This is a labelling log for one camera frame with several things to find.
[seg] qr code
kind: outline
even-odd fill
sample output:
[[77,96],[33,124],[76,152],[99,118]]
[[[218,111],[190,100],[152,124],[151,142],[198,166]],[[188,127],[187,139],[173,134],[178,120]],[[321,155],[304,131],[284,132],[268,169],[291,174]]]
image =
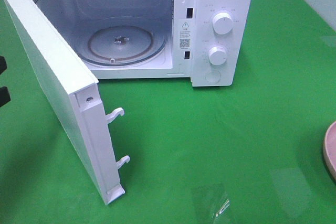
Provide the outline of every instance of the qr code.
[[180,39],[180,48],[190,47],[190,39]]

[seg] warning label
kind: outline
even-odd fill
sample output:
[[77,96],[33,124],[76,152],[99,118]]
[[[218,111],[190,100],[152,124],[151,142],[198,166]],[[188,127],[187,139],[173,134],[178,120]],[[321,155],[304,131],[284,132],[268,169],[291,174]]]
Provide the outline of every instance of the warning label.
[[180,34],[180,48],[187,49],[191,46],[191,39],[192,39],[192,30],[193,30],[193,22],[191,20],[181,19],[179,22],[179,32]]

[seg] control panel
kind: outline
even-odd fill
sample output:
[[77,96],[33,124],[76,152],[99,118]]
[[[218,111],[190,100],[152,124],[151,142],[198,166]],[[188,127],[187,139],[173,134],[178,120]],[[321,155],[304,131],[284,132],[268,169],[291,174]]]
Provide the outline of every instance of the control panel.
[[250,0],[197,0],[193,86],[232,84]]

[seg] sticker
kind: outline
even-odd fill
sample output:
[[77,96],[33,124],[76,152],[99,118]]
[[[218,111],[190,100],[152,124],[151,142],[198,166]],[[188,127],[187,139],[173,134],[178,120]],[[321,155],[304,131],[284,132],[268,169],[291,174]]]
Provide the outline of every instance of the sticker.
[[291,218],[298,218],[312,202],[312,191],[299,168],[282,168],[270,171],[275,192],[282,210]]
[[191,48],[194,21],[192,19],[180,19],[178,21],[178,39],[180,49]]
[[191,188],[197,223],[237,223],[223,184]]
[[321,36],[320,38],[328,47],[336,47],[336,36]]

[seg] timer knob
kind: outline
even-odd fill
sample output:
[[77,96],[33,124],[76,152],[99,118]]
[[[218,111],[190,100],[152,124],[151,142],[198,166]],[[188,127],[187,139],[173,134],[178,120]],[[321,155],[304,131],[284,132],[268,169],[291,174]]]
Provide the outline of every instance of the timer knob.
[[213,47],[208,53],[209,61],[212,65],[222,65],[226,62],[226,50],[223,47]]
[[233,28],[233,20],[229,13],[221,12],[212,19],[213,28],[216,33],[227,34]]

